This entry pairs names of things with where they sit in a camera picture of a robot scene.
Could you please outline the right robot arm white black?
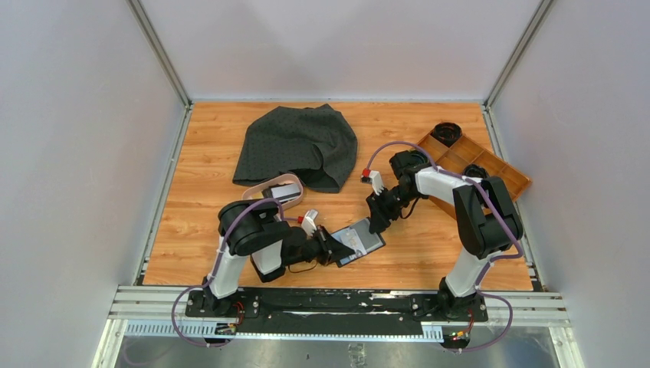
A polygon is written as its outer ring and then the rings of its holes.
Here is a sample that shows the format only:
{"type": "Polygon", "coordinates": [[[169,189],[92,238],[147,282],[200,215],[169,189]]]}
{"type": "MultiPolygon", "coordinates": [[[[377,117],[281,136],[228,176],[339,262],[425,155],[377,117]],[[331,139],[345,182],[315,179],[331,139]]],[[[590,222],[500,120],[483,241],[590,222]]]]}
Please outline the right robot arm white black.
{"type": "Polygon", "coordinates": [[[402,210],[419,199],[433,197],[452,205],[462,249],[454,267],[441,279],[437,305],[448,320],[457,320],[478,298],[478,288],[495,261],[507,259],[507,250],[519,248],[524,234],[520,216],[502,178],[463,176],[436,165],[420,149],[395,154],[390,165],[398,180],[384,186],[380,172],[366,166],[362,182],[373,192],[369,230],[379,234],[401,218],[402,210]]]}

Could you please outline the black leather card holder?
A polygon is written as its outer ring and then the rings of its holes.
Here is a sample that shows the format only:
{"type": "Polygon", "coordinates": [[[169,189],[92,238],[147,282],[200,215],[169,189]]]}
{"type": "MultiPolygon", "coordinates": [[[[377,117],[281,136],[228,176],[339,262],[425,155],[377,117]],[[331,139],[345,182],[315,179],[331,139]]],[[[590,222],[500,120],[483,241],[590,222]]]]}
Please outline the black leather card holder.
{"type": "Polygon", "coordinates": [[[353,253],[336,262],[339,268],[345,267],[354,261],[382,248],[386,245],[380,234],[369,231],[370,220],[362,218],[358,222],[342,228],[332,234],[333,238],[350,248],[353,253]]]}

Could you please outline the white black credit card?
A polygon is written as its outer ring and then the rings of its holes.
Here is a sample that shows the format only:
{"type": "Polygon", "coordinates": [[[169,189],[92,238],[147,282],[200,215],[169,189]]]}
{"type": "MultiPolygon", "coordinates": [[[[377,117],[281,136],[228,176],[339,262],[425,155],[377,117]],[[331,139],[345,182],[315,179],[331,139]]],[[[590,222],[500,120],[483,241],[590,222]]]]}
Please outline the white black credit card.
{"type": "Polygon", "coordinates": [[[352,249],[356,258],[367,254],[366,247],[364,246],[361,237],[359,237],[355,229],[346,228],[341,230],[340,242],[348,248],[352,249]]]}

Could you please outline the pink oval tray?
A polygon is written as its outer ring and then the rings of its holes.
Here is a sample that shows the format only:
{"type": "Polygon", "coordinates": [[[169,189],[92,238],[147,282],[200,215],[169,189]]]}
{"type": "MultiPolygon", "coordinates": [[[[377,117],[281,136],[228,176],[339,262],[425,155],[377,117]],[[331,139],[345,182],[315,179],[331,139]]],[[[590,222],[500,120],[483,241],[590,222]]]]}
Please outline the pink oval tray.
{"type": "Polygon", "coordinates": [[[284,210],[298,205],[304,197],[304,186],[294,174],[282,174],[273,179],[252,186],[244,191],[242,200],[253,200],[251,195],[263,192],[265,199],[276,199],[284,210]]]}

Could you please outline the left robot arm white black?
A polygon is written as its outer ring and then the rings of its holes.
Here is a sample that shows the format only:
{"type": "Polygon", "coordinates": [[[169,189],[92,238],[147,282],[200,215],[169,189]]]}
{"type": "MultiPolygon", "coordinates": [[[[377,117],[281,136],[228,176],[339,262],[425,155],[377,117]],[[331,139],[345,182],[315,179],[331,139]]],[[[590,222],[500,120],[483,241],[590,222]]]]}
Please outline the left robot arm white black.
{"type": "Polygon", "coordinates": [[[327,266],[353,255],[352,248],[316,223],[317,216],[318,211],[310,210],[288,219],[276,199],[240,200],[223,207],[218,213],[220,245],[215,266],[202,287],[204,308],[217,317],[243,310],[233,294],[246,261],[268,283],[298,263],[315,261],[327,266]]]}

